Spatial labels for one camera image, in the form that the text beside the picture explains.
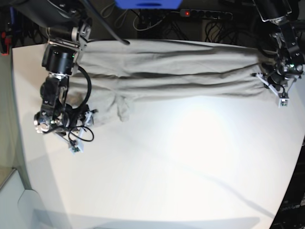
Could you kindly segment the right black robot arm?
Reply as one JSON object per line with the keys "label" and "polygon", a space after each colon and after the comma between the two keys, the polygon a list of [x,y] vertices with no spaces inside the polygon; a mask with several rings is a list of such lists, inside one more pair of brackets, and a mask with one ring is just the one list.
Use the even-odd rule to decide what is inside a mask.
{"label": "right black robot arm", "polygon": [[[91,33],[92,20],[79,0],[23,0],[14,8],[46,29],[48,43],[42,67],[48,75],[40,88],[42,104],[34,116],[38,133],[54,133],[75,154],[84,149],[94,111],[87,104],[92,91],[89,75],[79,66]],[[85,98],[74,108],[67,103],[70,77],[80,71],[87,81]]]}

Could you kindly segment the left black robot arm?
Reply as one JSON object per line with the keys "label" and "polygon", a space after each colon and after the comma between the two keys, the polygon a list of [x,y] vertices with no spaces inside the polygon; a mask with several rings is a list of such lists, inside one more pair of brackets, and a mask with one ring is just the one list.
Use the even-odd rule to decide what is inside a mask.
{"label": "left black robot arm", "polygon": [[287,0],[254,0],[253,1],[263,22],[276,26],[277,30],[270,33],[276,41],[275,54],[261,53],[274,60],[274,64],[262,63],[264,72],[253,73],[277,98],[278,107],[287,107],[289,91],[294,83],[305,74],[305,55],[298,44],[295,27],[289,14],[291,6]]}

